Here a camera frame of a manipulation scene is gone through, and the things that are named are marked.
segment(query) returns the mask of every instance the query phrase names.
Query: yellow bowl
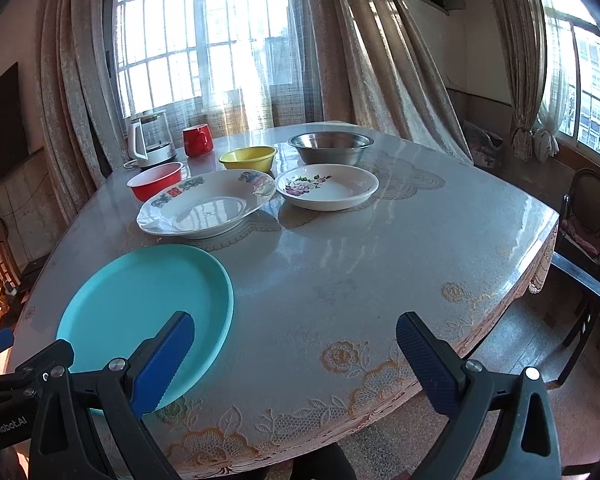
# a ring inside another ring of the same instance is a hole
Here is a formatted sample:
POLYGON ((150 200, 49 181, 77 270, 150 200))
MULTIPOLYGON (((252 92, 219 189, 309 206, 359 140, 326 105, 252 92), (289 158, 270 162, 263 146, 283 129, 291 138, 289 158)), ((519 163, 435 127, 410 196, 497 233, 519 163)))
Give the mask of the yellow bowl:
POLYGON ((278 150, 271 146, 251 146, 225 153, 220 162, 228 170, 255 170, 267 173, 273 166, 273 157, 278 150))

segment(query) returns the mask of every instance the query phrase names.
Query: beige curtain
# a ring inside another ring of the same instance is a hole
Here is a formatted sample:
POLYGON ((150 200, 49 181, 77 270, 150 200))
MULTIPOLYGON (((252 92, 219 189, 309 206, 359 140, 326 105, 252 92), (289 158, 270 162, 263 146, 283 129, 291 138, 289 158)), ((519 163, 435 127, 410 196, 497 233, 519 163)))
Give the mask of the beige curtain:
POLYGON ((67 222, 126 160, 104 59, 102 0, 40 1, 38 106, 49 173, 67 222))
POLYGON ((325 120, 471 155, 444 83, 403 0, 309 0, 325 120))
POLYGON ((491 0, 496 12, 514 109, 514 152, 533 153, 531 128, 538 116, 546 78, 546 35, 542 0, 491 0))

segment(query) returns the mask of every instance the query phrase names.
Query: floor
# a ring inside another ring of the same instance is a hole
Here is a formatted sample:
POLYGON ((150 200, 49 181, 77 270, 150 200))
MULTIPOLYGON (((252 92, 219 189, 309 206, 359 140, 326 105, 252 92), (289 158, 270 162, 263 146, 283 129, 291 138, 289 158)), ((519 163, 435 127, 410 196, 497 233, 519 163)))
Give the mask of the floor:
MULTIPOLYGON (((573 311, 579 299, 576 285, 552 268, 544 289, 536 295, 526 293, 512 303, 473 358, 489 370, 513 374, 533 365, 545 382, 554 380, 570 355, 570 350, 562 350, 560 342, 576 321, 573 311)), ((600 320, 569 379, 561 388, 551 390, 549 398, 563 465, 595 462, 600 457, 600 320)), ((460 479, 473 477, 495 419, 495 413, 488 415, 460 479)), ((445 423, 446 417, 435 413, 420 393, 340 445, 358 480, 406 480, 433 446, 445 423)), ((267 478, 285 480, 289 473, 290 464, 285 463, 267 478)))
MULTIPOLYGON (((16 323, 18 322, 18 318, 20 317, 20 313, 24 309, 24 306, 29 299, 29 293, 33 288, 38 276, 40 275, 40 272, 42 272, 42 267, 44 266, 48 257, 49 255, 46 254, 45 256, 34 260, 33 262, 29 262, 25 266, 20 277, 21 283, 18 287, 19 292, 15 296, 8 297, 9 308, 7 312, 0 317, 0 329, 14 329, 16 323)), ((11 350, 7 349, 0 353, 0 375, 2 375, 6 370, 10 352, 11 350)))

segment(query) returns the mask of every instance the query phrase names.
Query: glass kettle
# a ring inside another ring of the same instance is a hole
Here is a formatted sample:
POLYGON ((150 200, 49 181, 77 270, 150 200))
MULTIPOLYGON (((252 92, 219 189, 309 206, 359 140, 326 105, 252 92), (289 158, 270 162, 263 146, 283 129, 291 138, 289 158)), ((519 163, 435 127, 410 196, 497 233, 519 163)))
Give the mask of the glass kettle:
POLYGON ((126 140, 129 156, 138 161, 140 168, 150 168, 176 156, 165 111, 132 119, 126 140))

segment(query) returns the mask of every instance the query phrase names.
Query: floral plate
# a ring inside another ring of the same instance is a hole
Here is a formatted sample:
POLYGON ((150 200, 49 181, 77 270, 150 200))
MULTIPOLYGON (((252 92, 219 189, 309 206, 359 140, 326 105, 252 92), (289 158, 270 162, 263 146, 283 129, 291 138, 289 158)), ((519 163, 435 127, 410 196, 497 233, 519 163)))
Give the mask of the floral plate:
POLYGON ((357 206, 378 189, 373 173, 343 164, 299 166, 276 179, 286 200, 313 211, 341 211, 357 206))
POLYGON ((147 200, 138 213, 142 231, 158 236, 210 238, 237 226, 276 192, 259 171, 213 171, 186 178, 147 200))

